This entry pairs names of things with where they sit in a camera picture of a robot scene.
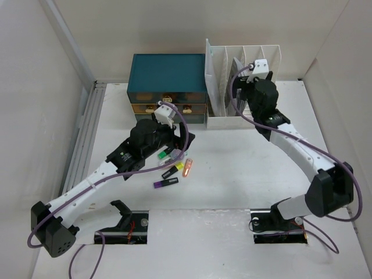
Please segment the grey booklet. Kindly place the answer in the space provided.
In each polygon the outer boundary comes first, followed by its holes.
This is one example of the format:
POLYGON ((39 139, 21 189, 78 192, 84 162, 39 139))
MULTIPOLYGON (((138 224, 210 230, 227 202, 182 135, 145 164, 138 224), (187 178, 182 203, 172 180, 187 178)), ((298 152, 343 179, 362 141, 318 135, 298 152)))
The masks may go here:
POLYGON ((242 89, 238 88, 237 85, 232 86, 232 98, 230 98, 231 79, 234 77, 236 72, 238 72, 242 68, 244 68, 244 66, 241 63, 241 61, 238 58, 234 57, 232 59, 231 69, 228 75, 228 81, 226 86, 226 93, 224 96, 226 116, 237 116, 237 112, 234 109, 234 105, 241 113, 243 113, 246 108, 247 101, 242 99, 241 97, 242 89))

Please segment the clear paper clip jar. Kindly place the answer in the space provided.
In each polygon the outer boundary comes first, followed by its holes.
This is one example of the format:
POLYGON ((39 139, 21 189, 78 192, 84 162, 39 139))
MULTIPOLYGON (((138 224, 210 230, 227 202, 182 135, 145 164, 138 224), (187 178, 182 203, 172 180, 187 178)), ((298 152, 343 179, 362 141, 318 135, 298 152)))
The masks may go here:
POLYGON ((181 150, 179 149, 172 150, 170 153, 171 160, 175 160, 180 154, 181 154, 181 150))

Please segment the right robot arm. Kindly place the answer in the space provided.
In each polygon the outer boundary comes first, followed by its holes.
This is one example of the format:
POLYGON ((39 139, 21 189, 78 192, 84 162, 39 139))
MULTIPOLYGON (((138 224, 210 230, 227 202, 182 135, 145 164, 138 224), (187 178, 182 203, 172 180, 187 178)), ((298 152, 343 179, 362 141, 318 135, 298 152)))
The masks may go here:
POLYGON ((290 119, 277 109, 278 91, 270 76, 249 81, 247 76, 234 74, 229 96, 236 90, 251 110, 253 118, 249 122, 286 153, 310 182, 305 194, 273 204, 266 224, 282 229, 297 217, 331 217, 332 212, 353 202, 360 189, 352 167, 301 137, 290 119))

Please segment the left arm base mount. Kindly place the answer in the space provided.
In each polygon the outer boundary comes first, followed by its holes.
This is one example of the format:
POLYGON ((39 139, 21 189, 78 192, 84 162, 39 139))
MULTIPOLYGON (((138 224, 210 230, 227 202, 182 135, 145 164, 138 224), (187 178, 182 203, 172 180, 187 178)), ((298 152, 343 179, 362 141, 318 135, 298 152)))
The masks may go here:
POLYGON ((100 229, 106 245, 145 245, 148 241, 149 212, 129 209, 122 201, 110 203, 119 210, 120 219, 114 226, 100 229))

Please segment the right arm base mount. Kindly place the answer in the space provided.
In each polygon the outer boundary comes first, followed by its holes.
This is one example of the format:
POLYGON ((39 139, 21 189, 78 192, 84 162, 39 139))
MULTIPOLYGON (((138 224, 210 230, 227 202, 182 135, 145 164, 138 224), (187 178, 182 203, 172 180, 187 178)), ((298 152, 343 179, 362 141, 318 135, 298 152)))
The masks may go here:
POLYGON ((255 244, 307 244, 303 219, 276 219, 270 209, 252 209, 249 229, 255 244))

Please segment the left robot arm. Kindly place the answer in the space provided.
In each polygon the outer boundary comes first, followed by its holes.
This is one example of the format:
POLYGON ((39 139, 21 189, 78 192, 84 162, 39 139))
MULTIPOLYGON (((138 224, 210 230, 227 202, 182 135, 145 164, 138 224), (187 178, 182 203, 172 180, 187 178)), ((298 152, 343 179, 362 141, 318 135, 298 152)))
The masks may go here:
POLYGON ((98 201, 113 189, 115 179, 128 180, 134 174, 146 173, 145 161, 162 147, 188 150, 195 134, 180 123, 176 127, 161 124, 154 119, 136 123, 125 139, 89 176, 64 195, 48 202, 38 201, 30 209, 31 235, 38 239, 50 257, 66 253, 77 239, 85 234, 95 234, 106 228, 125 230, 130 223, 132 211, 115 194, 102 206, 98 201))

